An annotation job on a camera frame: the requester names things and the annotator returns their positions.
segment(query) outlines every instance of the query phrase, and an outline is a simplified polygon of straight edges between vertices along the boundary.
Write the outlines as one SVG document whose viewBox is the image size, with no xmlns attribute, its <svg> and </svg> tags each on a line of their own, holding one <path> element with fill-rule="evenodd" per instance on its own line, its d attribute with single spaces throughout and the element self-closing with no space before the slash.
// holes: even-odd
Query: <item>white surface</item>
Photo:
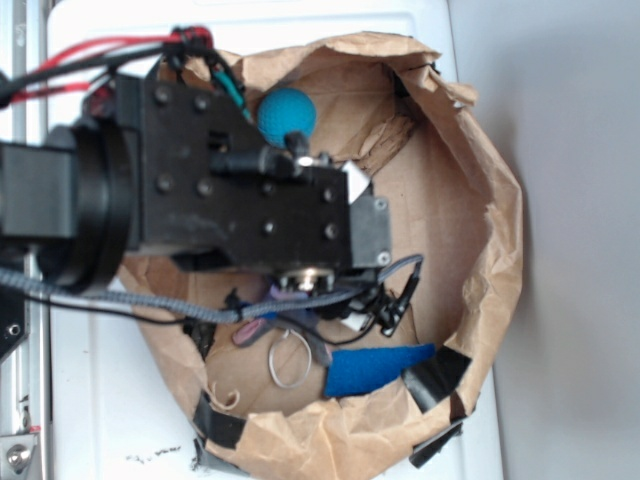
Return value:
<svg viewBox="0 0 640 480">
<path fill-rule="evenodd" d="M 93 36 L 123 31 L 166 33 L 176 24 L 205 24 L 219 48 L 238 53 L 378 30 L 413 35 L 445 52 L 438 68 L 445 78 L 455 79 L 444 0 L 158 5 L 148 0 L 108 4 L 65 0 L 49 22 L 50 54 Z M 79 98 L 52 102 L 50 124 L 73 121 L 79 113 Z M 58 480 L 237 478 L 191 469 L 193 430 L 166 390 L 133 322 L 55 312 L 52 329 Z M 465 434 L 451 441 L 442 454 L 421 470 L 405 461 L 381 478 L 501 479 L 492 378 L 483 392 L 476 413 L 465 422 Z M 155 453 L 170 449 L 175 450 Z"/>
<path fill-rule="evenodd" d="M 526 191 L 496 364 L 505 476 L 638 478 L 640 3 L 452 0 L 461 81 Z"/>
</svg>

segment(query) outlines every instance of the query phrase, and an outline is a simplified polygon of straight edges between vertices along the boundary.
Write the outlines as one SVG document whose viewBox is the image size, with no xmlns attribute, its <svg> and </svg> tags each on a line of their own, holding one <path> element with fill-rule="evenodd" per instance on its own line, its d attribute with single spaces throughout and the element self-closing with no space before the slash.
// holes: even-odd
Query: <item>wire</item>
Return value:
<svg viewBox="0 0 640 480">
<path fill-rule="evenodd" d="M 34 98 L 48 97 L 58 93 L 84 92 L 89 90 L 89 88 L 91 88 L 90 82 L 76 82 L 56 87 L 41 88 L 40 90 L 19 92 L 11 98 L 11 103 L 26 102 Z"/>
<path fill-rule="evenodd" d="M 417 274 L 416 272 L 419 272 L 420 268 L 422 267 L 423 261 L 424 261 L 424 256 L 420 254 L 410 255 L 408 257 L 401 258 L 400 260 L 395 262 L 393 265 L 388 266 L 387 268 L 385 268 L 380 272 L 380 274 L 378 275 L 378 283 L 382 284 L 387 278 L 389 278 L 392 275 L 395 275 L 398 272 L 398 270 L 408 265 L 412 265 L 414 263 L 416 264 L 414 274 Z"/>
<path fill-rule="evenodd" d="M 84 300 L 97 300 L 109 303 L 164 309 L 172 313 L 191 317 L 203 322 L 222 324 L 237 323 L 240 320 L 260 317 L 268 313 L 324 307 L 351 299 L 360 293 L 358 290 L 337 291 L 307 299 L 256 303 L 237 310 L 214 310 L 170 297 L 141 295 L 130 292 L 115 292 L 112 290 L 107 290 L 99 295 L 78 297 L 62 287 L 29 278 L 21 272 L 8 268 L 0 268 L 0 285 L 25 293 L 37 293 L 46 296 L 56 295 L 80 298 Z"/>
<path fill-rule="evenodd" d="M 144 49 L 137 50 L 135 52 L 129 52 L 119 55 L 113 56 L 98 56 L 98 57 L 89 57 L 83 60 L 79 60 L 72 63 L 66 63 L 64 65 L 57 65 L 51 68 L 47 68 L 46 70 L 38 70 L 29 74 L 26 74 L 22 77 L 19 77 L 15 80 L 7 82 L 0 86 L 0 99 L 11 98 L 16 93 L 24 90 L 29 85 L 33 85 L 35 83 L 46 82 L 51 80 L 52 78 L 59 77 L 62 75 L 67 75 L 69 73 L 75 73 L 82 70 L 88 70 L 90 68 L 96 67 L 105 67 L 108 69 L 118 68 L 125 63 L 129 63 L 134 60 L 139 60 L 142 58 L 151 57 L 154 55 L 178 55 L 178 54 L 187 54 L 187 55 L 195 55 L 195 56 L 203 56 L 207 58 L 211 58 L 212 61 L 216 63 L 220 63 L 221 65 L 226 65 L 226 62 L 222 60 L 222 57 L 215 50 L 208 50 L 203 47 L 199 47 L 197 45 L 182 45 L 182 44 L 162 44 L 160 46 L 148 47 Z"/>
<path fill-rule="evenodd" d="M 282 320 L 285 323 L 288 323 L 289 325 L 292 325 L 296 328 L 299 328 L 300 330 L 304 331 L 305 333 L 311 335 L 312 337 L 317 338 L 318 340 L 320 340 L 323 343 L 326 343 L 327 345 L 331 345 L 332 347 L 340 347 L 343 345 L 349 345 L 351 343 L 355 343 L 358 340 L 362 340 L 364 337 L 366 337 L 367 335 L 369 335 L 369 333 L 371 333 L 371 330 L 373 330 L 373 327 L 375 326 L 376 322 L 372 320 L 369 321 L 369 324 L 367 325 L 367 327 L 362 330 L 361 333 L 359 333 L 358 335 L 356 335 L 353 338 L 349 338 L 347 340 L 331 340 L 329 338 L 326 338 L 325 336 L 321 335 L 320 333 L 318 333 L 317 330 L 308 327 L 307 325 L 299 322 L 298 320 L 291 318 L 285 314 L 278 314 L 278 319 Z"/>
<path fill-rule="evenodd" d="M 282 342 L 284 342 L 289 337 L 289 333 L 291 333 L 294 337 L 296 337 L 298 340 L 300 340 L 300 342 L 304 345 L 304 348 L 307 351 L 307 368 L 306 368 L 305 372 L 302 374 L 302 377 L 300 377 L 295 382 L 293 382 L 293 383 L 284 383 L 282 380 L 280 380 L 280 378 L 278 377 L 278 374 L 276 373 L 276 368 L 274 366 L 274 357 L 275 357 L 276 349 L 278 348 L 278 345 L 280 345 Z M 278 385 L 280 388 L 291 389 L 291 388 L 298 388 L 300 385 L 302 385 L 305 382 L 305 380 L 309 376 L 309 372 L 311 371 L 311 362 L 313 360 L 313 355 L 311 354 L 311 347 L 309 346 L 309 342 L 307 342 L 306 338 L 304 338 L 302 335 L 300 335 L 295 330 L 285 330 L 285 332 L 282 335 L 282 337 L 280 337 L 278 340 L 273 342 L 273 344 L 271 345 L 271 348 L 269 349 L 268 360 L 269 360 L 269 362 L 268 362 L 269 363 L 269 373 L 271 373 L 271 378 L 273 379 L 273 382 L 276 385 Z"/>
<path fill-rule="evenodd" d="M 73 305 L 70 303 L 51 300 L 50 298 L 36 297 L 34 295 L 29 295 L 23 292 L 16 292 L 16 293 L 17 295 L 21 296 L 25 300 L 39 303 L 41 305 L 46 305 L 48 307 L 63 308 L 66 310 L 75 310 L 75 311 L 88 312 L 88 313 L 98 313 L 101 315 L 114 315 L 114 316 L 128 318 L 131 320 L 136 320 L 137 322 L 149 323 L 152 325 L 162 325 L 162 326 L 185 325 L 185 324 L 191 324 L 196 322 L 196 320 L 192 318 L 179 318 L 176 320 L 157 320 L 155 318 L 145 317 L 143 315 L 138 315 L 132 312 L 126 312 L 122 310 L 113 310 L 113 309 L 102 308 L 102 307 L 92 307 L 88 305 Z"/>
<path fill-rule="evenodd" d="M 56 56 L 51 57 L 48 60 L 46 60 L 44 63 L 42 63 L 42 65 L 40 65 L 35 70 L 35 72 L 40 72 L 52 67 L 56 67 L 63 61 L 67 60 L 70 57 L 73 57 L 74 55 L 77 55 L 83 50 L 88 50 L 90 48 L 93 48 L 99 45 L 114 44 L 114 43 L 117 44 L 112 48 L 89 55 L 89 57 L 85 57 L 85 59 L 104 55 L 105 53 L 108 53 L 110 51 L 114 51 L 120 48 L 130 47 L 133 45 L 140 45 L 143 43 L 179 43 L 181 41 L 182 39 L 180 38 L 180 36 L 175 34 L 148 36 L 148 37 L 114 36 L 114 37 L 96 38 L 92 40 L 87 40 L 86 42 L 82 42 L 77 45 L 73 45 L 72 47 L 69 47 L 66 50 L 63 50 L 62 52 L 58 53 Z"/>
</svg>

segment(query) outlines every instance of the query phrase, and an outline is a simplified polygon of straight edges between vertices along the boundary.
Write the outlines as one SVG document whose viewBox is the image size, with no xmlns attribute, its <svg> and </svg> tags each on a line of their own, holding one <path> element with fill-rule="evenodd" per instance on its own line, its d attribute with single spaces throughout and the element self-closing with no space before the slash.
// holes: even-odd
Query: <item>brown paper bag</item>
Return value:
<svg viewBox="0 0 640 480">
<path fill-rule="evenodd" d="M 207 452 L 257 478 L 372 478 L 474 409 L 520 294 L 522 196 L 468 107 L 475 91 L 445 82 L 433 68 L 437 57 L 411 38 L 376 33 L 227 56 L 254 110 L 282 86 L 312 98 L 313 153 L 353 159 L 375 174 L 376 194 L 390 200 L 394 257 L 425 256 L 412 312 L 394 337 L 373 333 L 348 348 L 441 347 L 434 361 L 369 395 L 323 399 L 326 371 L 318 365 L 298 389 L 272 382 L 267 353 L 281 332 L 239 349 L 230 341 L 238 326 L 218 326 L 203 360 L 180 327 L 141 325 Z M 207 75 L 192 61 L 184 78 L 201 86 Z M 215 308 L 232 287 L 249 301 L 265 293 L 259 277 L 186 274 L 163 258 L 128 259 L 120 278 L 132 291 Z M 400 290 L 405 278 L 387 286 Z M 323 323 L 326 336 L 349 336 L 339 323 Z M 296 342 L 283 345 L 283 381 L 299 375 L 305 355 Z"/>
</svg>

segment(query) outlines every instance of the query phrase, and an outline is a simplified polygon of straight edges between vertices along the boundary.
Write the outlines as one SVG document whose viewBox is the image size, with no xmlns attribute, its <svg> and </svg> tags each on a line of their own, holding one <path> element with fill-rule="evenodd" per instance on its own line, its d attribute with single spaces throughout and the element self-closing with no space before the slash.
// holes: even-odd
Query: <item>black tape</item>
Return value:
<svg viewBox="0 0 640 480">
<path fill-rule="evenodd" d="M 209 395 L 202 392 L 193 415 L 193 424 L 212 442 L 225 448 L 236 448 L 247 421 L 225 413 L 216 412 L 210 405 Z"/>
<path fill-rule="evenodd" d="M 449 440 L 461 433 L 462 420 L 459 420 L 435 437 L 413 447 L 413 454 L 409 457 L 409 461 L 416 468 L 422 467 L 431 460 L 436 453 L 440 452 Z"/>
<path fill-rule="evenodd" d="M 458 387 L 471 359 L 448 347 L 435 356 L 402 371 L 402 379 L 425 413 L 450 396 Z"/>
<path fill-rule="evenodd" d="M 220 472 L 231 473 L 241 477 L 249 477 L 250 475 L 244 470 L 236 467 L 233 463 L 229 463 L 226 460 L 215 456 L 205 448 L 205 440 L 203 438 L 194 439 L 193 443 L 196 447 L 196 465 L 212 468 Z"/>
</svg>

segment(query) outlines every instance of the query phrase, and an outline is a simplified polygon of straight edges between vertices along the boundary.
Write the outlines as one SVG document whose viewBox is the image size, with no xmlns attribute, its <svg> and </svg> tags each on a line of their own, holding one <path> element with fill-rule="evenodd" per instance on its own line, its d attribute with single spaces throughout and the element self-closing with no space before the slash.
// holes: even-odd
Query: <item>cable connector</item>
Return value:
<svg viewBox="0 0 640 480">
<path fill-rule="evenodd" d="M 187 28 L 176 27 L 171 31 L 182 38 L 184 44 L 213 49 L 213 35 L 208 28 L 202 26 L 191 26 Z"/>
<path fill-rule="evenodd" d="M 398 325 L 400 325 L 400 321 L 404 316 L 407 308 L 411 303 L 411 298 L 416 291 L 416 287 L 418 286 L 418 282 L 420 281 L 420 267 L 422 262 L 416 264 L 415 270 L 407 280 L 407 283 L 402 290 L 402 294 L 398 299 L 383 293 L 384 300 L 382 300 L 382 308 L 377 312 L 377 321 L 380 325 L 382 325 L 381 333 L 385 337 L 391 337 Z"/>
<path fill-rule="evenodd" d="M 251 305 L 249 302 L 245 302 L 240 299 L 237 288 L 231 289 L 231 292 L 229 292 L 229 294 L 224 298 L 224 304 L 227 307 L 227 310 L 236 312 L 236 315 L 238 315 L 238 319 L 236 320 L 237 322 L 241 322 L 245 319 L 242 309 Z"/>
</svg>

